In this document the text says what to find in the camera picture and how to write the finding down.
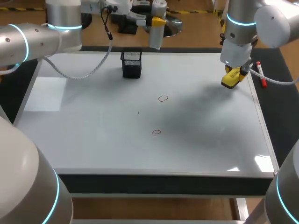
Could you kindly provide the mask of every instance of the cable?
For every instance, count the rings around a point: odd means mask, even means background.
[[[71,77],[71,76],[68,76],[68,75],[64,74],[62,71],[60,71],[56,67],[56,65],[50,59],[44,57],[43,60],[45,60],[47,63],[49,63],[55,69],[55,71],[58,72],[63,77],[69,78],[69,79],[77,79],[77,80],[81,79],[82,80],[82,79],[86,79],[87,77],[89,77],[90,75],[92,75],[93,73],[95,73],[101,67],[101,65],[106,61],[107,57],[109,56],[109,54],[111,52],[112,44],[113,44],[113,41],[110,41],[108,51],[105,54],[105,56],[103,57],[103,59],[101,60],[101,62],[97,65],[97,67],[95,67],[94,70],[92,70],[91,72],[89,72],[89,73],[87,73],[87,74],[85,74],[84,76],[81,76],[81,77]]]
[[[296,80],[294,80],[294,81],[292,81],[292,82],[280,82],[280,81],[276,81],[276,80],[267,78],[267,77],[261,75],[260,73],[254,71],[254,70],[252,70],[252,69],[250,69],[250,72],[251,72],[251,74],[254,74],[254,75],[256,75],[256,76],[258,76],[258,77],[260,77],[260,78],[264,78],[264,79],[266,79],[267,81],[269,81],[269,82],[271,82],[271,83],[278,84],[278,85],[294,85],[294,84],[296,84],[296,83],[299,81],[299,78],[297,78]]]
[[[0,71],[0,75],[8,75],[8,74],[10,74],[10,73],[16,71],[16,70],[19,68],[20,65],[21,65],[21,64],[15,64],[14,67],[11,68],[11,69],[9,69],[9,70],[6,70],[6,71]]]
[[[104,20],[104,18],[103,18],[103,12],[104,12],[105,9],[108,10],[107,16],[106,16],[106,20]],[[90,75],[92,75],[93,73],[95,73],[101,67],[101,65],[106,61],[107,57],[109,56],[109,54],[110,54],[110,52],[112,50],[113,36],[112,36],[111,32],[109,31],[109,29],[107,27],[107,22],[108,22],[109,15],[112,12],[115,12],[116,10],[117,10],[117,8],[112,7],[112,6],[104,7],[101,10],[101,18],[103,20],[104,28],[105,28],[105,31],[107,32],[107,36],[108,36],[110,42],[109,42],[109,48],[108,48],[107,53],[105,54],[105,56],[103,57],[103,59],[101,60],[101,62],[91,72],[86,73],[84,76],[81,76],[81,77],[71,77],[71,76],[68,76],[68,75],[64,74],[61,70],[59,70],[59,68],[56,67],[56,65],[50,59],[48,59],[47,57],[43,57],[43,60],[45,60],[47,63],[49,63],[49,65],[51,65],[52,68],[54,68],[54,70],[56,72],[58,72],[60,75],[62,75],[65,78],[82,80],[82,79],[86,79],[86,78],[90,77]]]

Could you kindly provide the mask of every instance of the black cable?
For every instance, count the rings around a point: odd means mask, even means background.
[[[104,17],[103,17],[103,12],[104,12],[105,9],[107,9],[106,20],[104,20]],[[101,10],[101,18],[102,18],[102,21],[104,23],[104,28],[105,28],[105,31],[107,32],[109,40],[113,40],[113,36],[112,36],[111,32],[109,31],[109,29],[107,27],[107,22],[108,22],[109,15],[112,12],[116,12],[116,10],[117,10],[117,8],[112,7],[112,6],[103,7],[102,10]]]

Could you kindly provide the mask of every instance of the wooden floor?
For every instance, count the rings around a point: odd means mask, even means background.
[[[171,10],[211,10],[210,0],[168,0]],[[10,7],[43,7],[44,0],[15,0]],[[183,32],[175,37],[165,38],[163,47],[220,47],[221,27],[213,14],[177,15],[184,23]],[[45,22],[44,11],[0,12],[0,26],[9,23]],[[147,46],[148,34],[139,28],[137,35],[122,35],[117,27],[109,24],[114,36],[114,46]],[[83,45],[108,45],[102,21],[93,16],[90,27],[83,31]],[[286,64],[293,78],[299,77],[299,41],[281,48]],[[259,199],[248,199],[249,210],[253,210]],[[75,218],[115,218],[115,219],[214,219],[232,220],[234,214],[229,199],[82,199],[74,198]]]

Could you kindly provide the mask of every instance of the drawn circle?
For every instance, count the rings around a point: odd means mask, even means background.
[[[158,98],[158,100],[159,100],[160,102],[164,102],[164,101],[168,100],[168,96],[160,96],[160,97]]]
[[[152,135],[159,135],[161,133],[160,130],[154,130],[151,134]]]

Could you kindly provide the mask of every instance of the yellow clamp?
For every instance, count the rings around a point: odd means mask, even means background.
[[[221,85],[233,89],[239,82],[243,81],[243,79],[247,76],[247,74],[241,75],[240,74],[240,67],[232,69],[225,66],[226,75],[221,80]]]
[[[159,17],[154,16],[151,20],[152,27],[162,27],[164,25],[166,25],[166,21]]]

